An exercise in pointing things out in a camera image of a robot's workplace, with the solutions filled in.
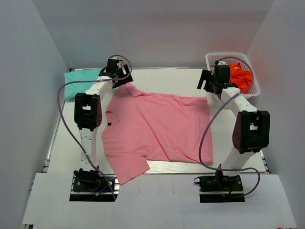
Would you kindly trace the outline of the pink t-shirt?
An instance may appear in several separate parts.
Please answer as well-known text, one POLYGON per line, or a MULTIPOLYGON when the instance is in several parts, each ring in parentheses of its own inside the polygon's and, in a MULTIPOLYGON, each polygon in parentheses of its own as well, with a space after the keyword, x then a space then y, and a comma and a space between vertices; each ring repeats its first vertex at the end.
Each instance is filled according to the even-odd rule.
POLYGON ((206 97, 148 93, 125 84, 113 94, 102 133, 120 184, 149 170, 148 161, 213 163, 206 97))

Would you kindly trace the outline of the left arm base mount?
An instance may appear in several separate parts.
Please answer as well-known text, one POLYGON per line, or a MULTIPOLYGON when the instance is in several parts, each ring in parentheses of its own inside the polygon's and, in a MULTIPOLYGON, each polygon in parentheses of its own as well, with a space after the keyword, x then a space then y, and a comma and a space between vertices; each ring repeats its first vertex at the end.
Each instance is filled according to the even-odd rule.
POLYGON ((116 176, 102 176, 95 170, 73 172, 70 202, 114 202, 120 184, 116 176))

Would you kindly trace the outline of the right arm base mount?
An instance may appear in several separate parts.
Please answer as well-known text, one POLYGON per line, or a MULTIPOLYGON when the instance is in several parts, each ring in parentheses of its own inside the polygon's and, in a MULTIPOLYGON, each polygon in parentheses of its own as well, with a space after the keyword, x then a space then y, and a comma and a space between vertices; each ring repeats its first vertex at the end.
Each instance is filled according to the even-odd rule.
POLYGON ((245 202, 240 176, 218 178, 214 176, 196 177, 199 186, 200 203, 240 203, 245 202))

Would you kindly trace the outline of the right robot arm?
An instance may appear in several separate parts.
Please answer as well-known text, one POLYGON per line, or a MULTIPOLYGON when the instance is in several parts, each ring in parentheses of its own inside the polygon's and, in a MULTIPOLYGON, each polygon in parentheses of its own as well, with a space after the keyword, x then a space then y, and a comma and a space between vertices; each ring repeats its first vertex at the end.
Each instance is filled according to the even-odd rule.
POLYGON ((228 157, 214 171, 219 173, 215 184, 220 190, 227 190, 235 177, 244 171, 244 165, 255 153, 269 145, 270 114, 258 110, 244 96, 248 89, 240 90, 230 81, 230 67, 223 59, 215 61, 214 70, 202 70, 197 89, 213 93, 222 102, 219 110, 228 107, 236 117, 228 157))

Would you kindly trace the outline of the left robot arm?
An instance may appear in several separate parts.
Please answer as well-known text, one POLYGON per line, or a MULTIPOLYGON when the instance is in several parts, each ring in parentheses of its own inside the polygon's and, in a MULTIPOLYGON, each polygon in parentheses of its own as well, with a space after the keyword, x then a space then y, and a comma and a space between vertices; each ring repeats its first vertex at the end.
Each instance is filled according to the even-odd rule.
POLYGON ((83 93, 75 95, 74 122, 80 133, 82 163, 99 167, 96 157, 97 131, 102 123, 102 99, 111 90, 133 81, 132 65, 122 55, 109 57, 98 79, 83 93))

